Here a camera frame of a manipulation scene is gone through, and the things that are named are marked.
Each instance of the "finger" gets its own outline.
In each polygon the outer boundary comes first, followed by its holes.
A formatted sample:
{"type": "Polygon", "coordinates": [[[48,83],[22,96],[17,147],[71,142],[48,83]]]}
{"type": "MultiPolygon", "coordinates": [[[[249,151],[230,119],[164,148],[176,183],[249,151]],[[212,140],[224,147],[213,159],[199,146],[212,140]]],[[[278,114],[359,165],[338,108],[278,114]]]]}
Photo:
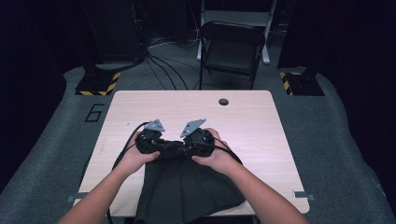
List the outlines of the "finger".
{"type": "Polygon", "coordinates": [[[216,130],[214,130],[214,129],[212,129],[212,128],[207,128],[207,129],[205,129],[205,130],[207,130],[208,132],[210,132],[210,133],[212,134],[213,137],[220,139],[220,136],[219,136],[218,131],[216,131],[216,130]]]}
{"type": "Polygon", "coordinates": [[[156,151],[150,154],[146,154],[145,157],[147,158],[147,161],[154,161],[160,156],[160,154],[161,153],[159,151],[156,151]]]}
{"type": "Polygon", "coordinates": [[[139,136],[140,133],[141,133],[140,131],[139,131],[139,132],[136,132],[136,133],[134,134],[134,136],[132,136],[131,142],[132,142],[132,141],[135,141],[136,138],[137,138],[137,136],[139,136]]]}
{"type": "Polygon", "coordinates": [[[205,163],[205,157],[192,156],[191,159],[201,165],[205,163]]]}

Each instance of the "black cloth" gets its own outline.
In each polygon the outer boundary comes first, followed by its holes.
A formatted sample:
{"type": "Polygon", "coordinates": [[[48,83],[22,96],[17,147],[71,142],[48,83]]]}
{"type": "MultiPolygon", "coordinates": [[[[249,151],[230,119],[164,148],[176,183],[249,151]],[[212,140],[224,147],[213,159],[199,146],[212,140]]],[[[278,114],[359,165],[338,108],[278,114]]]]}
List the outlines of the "black cloth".
{"type": "Polygon", "coordinates": [[[189,158],[146,164],[135,222],[188,223],[235,207],[245,197],[226,175],[189,158]]]}

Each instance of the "speaker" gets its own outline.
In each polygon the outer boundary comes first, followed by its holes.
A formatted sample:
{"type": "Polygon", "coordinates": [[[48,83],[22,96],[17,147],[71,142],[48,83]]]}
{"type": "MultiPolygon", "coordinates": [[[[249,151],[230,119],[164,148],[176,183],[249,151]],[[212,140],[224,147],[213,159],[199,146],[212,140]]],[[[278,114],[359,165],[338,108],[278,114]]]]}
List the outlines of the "speaker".
{"type": "Polygon", "coordinates": [[[80,0],[102,61],[134,62],[147,45],[143,8],[138,0],[80,0]]]}

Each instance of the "black metal chair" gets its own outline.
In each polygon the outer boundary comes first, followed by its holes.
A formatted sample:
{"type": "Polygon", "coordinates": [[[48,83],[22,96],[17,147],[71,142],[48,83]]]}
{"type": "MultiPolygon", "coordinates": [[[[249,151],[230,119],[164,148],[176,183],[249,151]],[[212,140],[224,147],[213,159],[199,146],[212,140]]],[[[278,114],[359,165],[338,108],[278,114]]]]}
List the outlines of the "black metal chair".
{"type": "Polygon", "coordinates": [[[262,57],[265,36],[253,26],[210,21],[200,29],[201,70],[199,89],[202,89],[203,70],[245,75],[253,89],[257,68],[262,57]]]}

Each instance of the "hazard stripe tape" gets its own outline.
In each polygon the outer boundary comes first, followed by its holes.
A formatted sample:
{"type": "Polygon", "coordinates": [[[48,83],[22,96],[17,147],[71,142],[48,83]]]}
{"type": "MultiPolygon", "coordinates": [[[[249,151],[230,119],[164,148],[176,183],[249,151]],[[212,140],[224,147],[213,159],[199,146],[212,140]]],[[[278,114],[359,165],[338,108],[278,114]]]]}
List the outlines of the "hazard stripe tape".
{"type": "Polygon", "coordinates": [[[76,91],[76,95],[109,95],[113,92],[114,88],[116,88],[117,81],[119,80],[120,73],[114,75],[113,79],[111,80],[110,85],[107,88],[107,91],[76,91]]]}
{"type": "Polygon", "coordinates": [[[282,82],[283,82],[283,87],[285,88],[286,94],[287,95],[293,95],[293,93],[291,92],[290,89],[290,85],[288,80],[286,79],[286,73],[280,73],[280,78],[282,78],[282,82]]]}
{"type": "Polygon", "coordinates": [[[285,88],[286,94],[293,95],[293,92],[291,91],[290,84],[288,82],[286,74],[292,74],[295,76],[299,76],[301,73],[295,73],[295,72],[294,73],[283,73],[283,72],[280,73],[280,77],[282,78],[283,87],[285,88]]]}

